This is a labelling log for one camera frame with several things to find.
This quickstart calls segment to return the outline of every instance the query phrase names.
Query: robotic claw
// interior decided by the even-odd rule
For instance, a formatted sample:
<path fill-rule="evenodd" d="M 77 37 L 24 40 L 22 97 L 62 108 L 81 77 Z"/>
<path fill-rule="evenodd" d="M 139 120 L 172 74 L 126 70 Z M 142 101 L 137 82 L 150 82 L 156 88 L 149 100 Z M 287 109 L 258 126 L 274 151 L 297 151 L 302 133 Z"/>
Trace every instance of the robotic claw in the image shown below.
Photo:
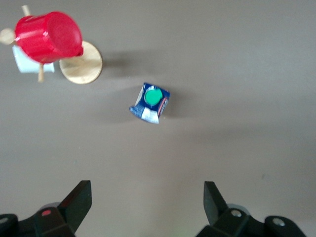
<path fill-rule="evenodd" d="M 285 217 L 268 216 L 261 223 L 242 210 L 229 208 L 214 182 L 204 184 L 204 210 L 210 225 L 197 237 L 306 237 Z"/>
<path fill-rule="evenodd" d="M 74 237 L 91 205 L 91 182 L 81 181 L 57 207 L 19 222 L 14 214 L 0 215 L 0 237 Z"/>
<path fill-rule="evenodd" d="M 0 237 L 74 237 L 91 204 L 91 182 L 81 181 L 57 207 L 20 222 L 14 214 L 0 215 Z M 269 216 L 261 223 L 229 208 L 214 182 L 204 184 L 204 210 L 210 225 L 197 237 L 306 237 L 285 217 Z"/>

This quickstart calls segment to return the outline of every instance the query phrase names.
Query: light blue object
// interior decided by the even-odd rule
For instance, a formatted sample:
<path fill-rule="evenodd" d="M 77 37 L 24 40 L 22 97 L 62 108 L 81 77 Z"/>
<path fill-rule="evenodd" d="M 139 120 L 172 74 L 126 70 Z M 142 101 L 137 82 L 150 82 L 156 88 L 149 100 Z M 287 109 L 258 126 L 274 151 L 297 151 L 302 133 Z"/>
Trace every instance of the light blue object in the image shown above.
<path fill-rule="evenodd" d="M 40 63 L 31 59 L 19 46 L 12 47 L 14 59 L 20 73 L 39 73 Z M 44 64 L 44 72 L 54 72 L 54 63 Z"/>

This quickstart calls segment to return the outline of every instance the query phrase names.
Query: screw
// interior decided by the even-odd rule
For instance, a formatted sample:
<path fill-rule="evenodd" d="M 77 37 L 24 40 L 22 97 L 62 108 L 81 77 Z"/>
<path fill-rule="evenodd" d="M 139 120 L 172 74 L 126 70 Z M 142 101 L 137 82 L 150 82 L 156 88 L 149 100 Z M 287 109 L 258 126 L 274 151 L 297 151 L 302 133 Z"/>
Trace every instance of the screw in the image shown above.
<path fill-rule="evenodd" d="M 242 216 L 241 212 L 238 211 L 238 210 L 232 210 L 231 214 L 233 216 L 235 216 L 235 217 L 241 217 Z"/>
<path fill-rule="evenodd" d="M 273 223 L 275 223 L 277 226 L 285 226 L 284 221 L 282 221 L 282 220 L 279 219 L 279 218 L 274 218 L 272 221 L 273 221 Z"/>
<path fill-rule="evenodd" d="M 0 219 L 0 224 L 7 222 L 9 219 L 7 217 L 3 217 Z"/>

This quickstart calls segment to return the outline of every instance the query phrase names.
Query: wooden base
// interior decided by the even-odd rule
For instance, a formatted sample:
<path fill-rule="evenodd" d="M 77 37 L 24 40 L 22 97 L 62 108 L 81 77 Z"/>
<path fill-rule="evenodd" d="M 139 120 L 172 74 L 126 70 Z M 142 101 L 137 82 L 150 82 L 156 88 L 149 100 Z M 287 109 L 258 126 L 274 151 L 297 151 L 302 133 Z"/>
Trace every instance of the wooden base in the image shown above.
<path fill-rule="evenodd" d="M 88 84 L 96 80 L 102 71 L 102 57 L 96 47 L 83 41 L 83 56 L 61 59 L 63 75 L 73 83 Z"/>

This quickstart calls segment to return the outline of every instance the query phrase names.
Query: red mug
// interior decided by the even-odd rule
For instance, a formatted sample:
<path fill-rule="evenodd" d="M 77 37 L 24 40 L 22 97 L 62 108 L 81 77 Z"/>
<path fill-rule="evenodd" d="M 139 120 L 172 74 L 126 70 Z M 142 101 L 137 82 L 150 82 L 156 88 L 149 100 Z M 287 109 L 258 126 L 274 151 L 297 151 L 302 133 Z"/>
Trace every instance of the red mug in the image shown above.
<path fill-rule="evenodd" d="M 17 45 L 39 63 L 52 63 L 83 54 L 78 25 L 62 12 L 25 16 L 16 24 L 15 35 Z"/>

